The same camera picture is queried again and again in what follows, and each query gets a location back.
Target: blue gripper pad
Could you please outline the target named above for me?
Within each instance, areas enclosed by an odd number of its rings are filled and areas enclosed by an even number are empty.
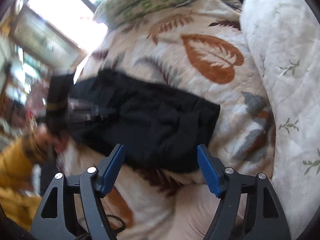
[[[105,172],[102,176],[102,187],[100,192],[105,196],[109,192],[111,192],[114,183],[116,182],[116,178],[119,174],[122,163],[125,158],[125,150],[122,144],[117,144],[115,148],[112,150],[111,154],[105,159],[111,158],[110,164],[106,168]]]
[[[222,197],[222,190],[219,185],[219,176],[216,172],[212,162],[209,160],[209,156],[207,156],[205,150],[208,152],[211,158],[211,153],[208,151],[205,145],[198,145],[197,146],[197,161],[203,173],[204,179],[208,184],[209,190],[211,193],[214,193],[217,198]]]

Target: window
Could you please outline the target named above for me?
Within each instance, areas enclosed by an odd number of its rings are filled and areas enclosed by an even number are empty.
[[[92,20],[93,12],[81,0],[29,0],[28,4],[89,54],[107,33],[108,28]]]

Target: hand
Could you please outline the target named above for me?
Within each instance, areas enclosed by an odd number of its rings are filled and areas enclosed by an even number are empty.
[[[45,124],[41,124],[35,131],[35,138],[41,149],[46,150],[48,145],[52,144],[54,150],[59,155],[67,148],[69,135],[66,133],[59,138],[51,134]]]

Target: metal screw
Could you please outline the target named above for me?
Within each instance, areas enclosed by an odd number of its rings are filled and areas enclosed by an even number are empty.
[[[265,179],[267,176],[264,173],[261,172],[261,173],[258,174],[258,177],[260,179]]]
[[[63,174],[61,172],[57,173],[55,176],[54,176],[56,179],[61,179],[63,177]]]
[[[234,172],[233,168],[230,168],[230,167],[226,168],[224,171],[228,174],[232,174]]]
[[[90,168],[87,169],[87,172],[88,172],[88,173],[95,173],[96,170],[97,170],[96,167],[90,167]]]

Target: green leaf print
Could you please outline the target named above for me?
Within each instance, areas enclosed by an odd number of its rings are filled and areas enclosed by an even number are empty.
[[[288,134],[290,134],[290,130],[289,128],[294,128],[295,130],[297,130],[297,132],[299,132],[299,127],[296,126],[296,124],[299,122],[299,119],[297,119],[294,123],[290,123],[290,117],[287,119],[287,121],[285,122],[285,124],[281,124],[279,125],[279,129],[284,128],[287,130]]]
[[[303,160],[302,163],[303,163],[303,165],[309,165],[309,167],[306,169],[304,175],[306,175],[306,174],[310,171],[310,169],[311,169],[312,167],[316,167],[316,166],[318,166],[317,174],[320,172],[320,160],[316,160],[316,161],[314,161],[314,162]]]
[[[152,3],[149,0],[145,1],[145,2],[141,3],[141,7],[143,10],[148,10],[149,8],[152,7]]]
[[[293,63],[293,62],[291,62],[291,60],[289,60],[289,62],[290,62],[291,65],[289,65],[288,67],[279,67],[280,69],[285,70],[285,71],[283,72],[283,75],[284,75],[284,76],[286,75],[286,73],[287,73],[288,71],[292,71],[292,76],[293,76],[295,69],[296,69],[297,67],[299,67],[299,65],[300,65],[300,60],[299,60],[299,59],[298,59],[297,63]]]
[[[262,78],[264,78],[264,73],[266,72],[266,67],[264,66],[264,61],[265,61],[266,57],[263,57],[260,54],[260,58],[261,58],[261,61],[262,61],[262,66],[260,66],[260,68],[262,69]]]

